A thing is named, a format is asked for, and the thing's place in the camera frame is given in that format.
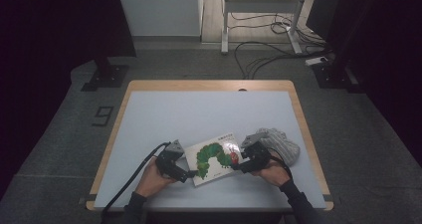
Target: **black sleeve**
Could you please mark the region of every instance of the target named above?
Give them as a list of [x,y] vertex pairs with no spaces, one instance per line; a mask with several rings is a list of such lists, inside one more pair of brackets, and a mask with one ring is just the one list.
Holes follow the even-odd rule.
[[289,204],[293,208],[295,217],[301,224],[325,223],[321,216],[317,214],[313,206],[308,202],[304,193],[299,192],[292,180],[287,181],[280,187],[280,190],[289,198]]
[[124,206],[123,224],[137,224],[140,223],[142,217],[142,206],[145,203],[146,197],[132,192],[129,203]]

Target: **green caterpillar illustration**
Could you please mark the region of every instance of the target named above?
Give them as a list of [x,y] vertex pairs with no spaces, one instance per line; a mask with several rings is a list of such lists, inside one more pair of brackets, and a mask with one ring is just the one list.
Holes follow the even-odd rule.
[[233,153],[236,155],[237,159],[239,159],[234,151],[232,151],[231,154],[224,153],[223,147],[218,142],[213,142],[203,146],[201,150],[196,153],[196,164],[198,167],[198,173],[196,175],[204,180],[210,167],[208,160],[211,157],[217,157],[217,161],[222,165],[222,167],[228,168],[230,164],[232,164]]

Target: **book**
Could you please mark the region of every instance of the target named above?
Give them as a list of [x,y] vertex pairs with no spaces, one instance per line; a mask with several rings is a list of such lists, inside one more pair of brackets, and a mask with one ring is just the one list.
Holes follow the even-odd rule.
[[190,170],[198,170],[195,186],[209,182],[233,172],[232,163],[242,162],[239,145],[229,132],[184,148]]

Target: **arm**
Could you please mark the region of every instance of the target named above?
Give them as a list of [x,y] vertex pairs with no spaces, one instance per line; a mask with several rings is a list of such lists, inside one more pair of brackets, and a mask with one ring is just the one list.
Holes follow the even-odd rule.
[[265,169],[253,172],[252,175],[260,176],[272,185],[278,186],[289,198],[295,217],[300,223],[325,223],[317,214],[307,197],[298,191],[287,172],[274,160],[271,160]]
[[142,207],[147,198],[158,193],[168,184],[176,182],[172,178],[165,178],[161,175],[155,164],[155,159],[156,157],[152,157],[148,165],[146,165],[129,203],[124,206],[123,224],[140,223]]

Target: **gray carpet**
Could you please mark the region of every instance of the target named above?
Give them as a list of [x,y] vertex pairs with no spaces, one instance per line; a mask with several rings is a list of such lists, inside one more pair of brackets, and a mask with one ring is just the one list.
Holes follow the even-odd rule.
[[[14,177],[0,203],[0,223],[100,223],[85,201],[101,162],[125,88],[131,80],[237,80],[233,52],[216,49],[138,49],[121,88],[81,92],[94,63],[72,72],[72,86],[50,126]],[[241,51],[243,64],[274,55]],[[314,139],[334,209],[329,223],[422,223],[422,170],[366,95],[321,90],[304,60],[280,60],[257,80],[294,82]],[[107,126],[95,117],[114,107]]]

